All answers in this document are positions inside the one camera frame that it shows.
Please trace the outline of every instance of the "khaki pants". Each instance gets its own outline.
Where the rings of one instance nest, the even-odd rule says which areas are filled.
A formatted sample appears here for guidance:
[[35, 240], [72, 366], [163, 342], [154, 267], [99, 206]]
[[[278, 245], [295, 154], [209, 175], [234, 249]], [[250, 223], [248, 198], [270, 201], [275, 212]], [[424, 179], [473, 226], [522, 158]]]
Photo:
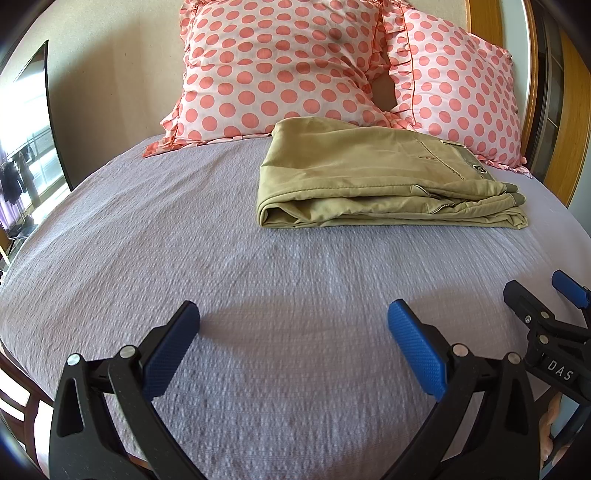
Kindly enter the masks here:
[[495, 181], [460, 144], [329, 118], [276, 124], [261, 165], [259, 224], [523, 228], [517, 186]]

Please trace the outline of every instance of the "wooden bed frame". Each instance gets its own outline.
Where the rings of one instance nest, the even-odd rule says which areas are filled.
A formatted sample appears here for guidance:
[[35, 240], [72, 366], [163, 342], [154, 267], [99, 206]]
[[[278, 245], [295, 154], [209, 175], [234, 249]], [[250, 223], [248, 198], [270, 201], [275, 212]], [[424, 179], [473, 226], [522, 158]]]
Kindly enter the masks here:
[[[530, 36], [530, 61], [532, 75], [522, 126], [522, 153], [525, 151], [531, 135], [534, 110], [538, 95], [538, 46], [535, 30], [535, 20], [532, 13], [531, 0], [525, 1], [528, 31]], [[465, 0], [466, 24], [468, 31], [499, 46], [504, 46], [502, 11], [499, 0]], [[558, 131], [558, 139], [554, 156], [548, 170], [544, 184], [565, 204], [568, 205], [583, 167], [584, 157], [589, 141], [589, 127], [591, 125], [591, 75], [572, 43], [563, 35], [564, 56], [564, 99], [563, 115]], [[6, 248], [8, 239], [0, 229], [0, 249]], [[24, 421], [10, 417], [9, 424], [18, 438], [25, 445], [27, 453], [37, 462], [34, 442], [34, 420], [37, 415], [39, 402], [52, 405], [51, 398], [21, 370], [18, 363], [10, 354], [1, 352], [0, 369], [19, 385], [30, 392], [30, 398], [25, 406], [16, 403], [5, 393], [0, 391], [0, 399], [24, 413]], [[147, 466], [139, 459], [138, 464]]]
[[[524, 0], [530, 37], [531, 77], [521, 128], [521, 154], [530, 140], [538, 96], [538, 41], [532, 0]], [[503, 47], [499, 0], [466, 0], [468, 31]], [[591, 128], [591, 74], [569, 37], [561, 32], [564, 58], [564, 97], [558, 137], [544, 185], [568, 206], [579, 182]]]

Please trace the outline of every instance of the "chair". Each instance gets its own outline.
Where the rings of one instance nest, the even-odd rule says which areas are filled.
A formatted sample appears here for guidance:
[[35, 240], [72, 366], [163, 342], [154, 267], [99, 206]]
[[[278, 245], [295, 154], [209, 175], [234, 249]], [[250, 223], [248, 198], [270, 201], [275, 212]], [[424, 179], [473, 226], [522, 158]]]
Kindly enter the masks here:
[[15, 438], [25, 446], [27, 455], [39, 466], [37, 450], [35, 448], [35, 418], [39, 411], [40, 402], [45, 402], [49, 406], [53, 406], [53, 401], [17, 366], [18, 362], [8, 353], [1, 341], [0, 347], [0, 370], [4, 371], [8, 377], [29, 392], [26, 405], [21, 405], [5, 391], [2, 391], [0, 385], [0, 400], [21, 412], [24, 415], [24, 419], [20, 420], [6, 411], [2, 411], [2, 414]]

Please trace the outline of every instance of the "hanging clothes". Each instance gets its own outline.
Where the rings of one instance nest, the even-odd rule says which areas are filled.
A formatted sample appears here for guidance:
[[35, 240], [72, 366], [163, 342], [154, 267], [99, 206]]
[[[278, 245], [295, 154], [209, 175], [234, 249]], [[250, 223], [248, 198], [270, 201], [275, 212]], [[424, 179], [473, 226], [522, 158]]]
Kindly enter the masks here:
[[23, 193], [28, 192], [31, 203], [35, 208], [38, 208], [41, 206], [41, 199], [39, 198], [39, 193], [35, 187], [35, 177], [27, 165], [27, 161], [30, 159], [31, 149], [28, 145], [25, 145], [13, 156], [12, 161], [17, 165], [18, 171], [21, 173], [22, 182], [24, 183]]
[[4, 200], [16, 204], [20, 196], [27, 191], [25, 184], [13, 162], [6, 162], [0, 167], [0, 184], [4, 192]]

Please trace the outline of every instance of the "pink pillow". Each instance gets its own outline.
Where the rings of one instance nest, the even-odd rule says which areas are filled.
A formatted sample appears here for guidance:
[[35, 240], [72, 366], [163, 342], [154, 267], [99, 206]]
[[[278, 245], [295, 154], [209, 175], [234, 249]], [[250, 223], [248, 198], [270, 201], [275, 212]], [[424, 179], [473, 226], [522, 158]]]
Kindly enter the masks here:
[[388, 69], [374, 51], [380, 10], [369, 0], [185, 0], [183, 93], [144, 156], [268, 135], [293, 116], [389, 126], [369, 83]]
[[488, 164], [527, 171], [520, 167], [511, 55], [404, 2], [385, 0], [382, 14], [398, 102], [392, 126], [460, 142]]

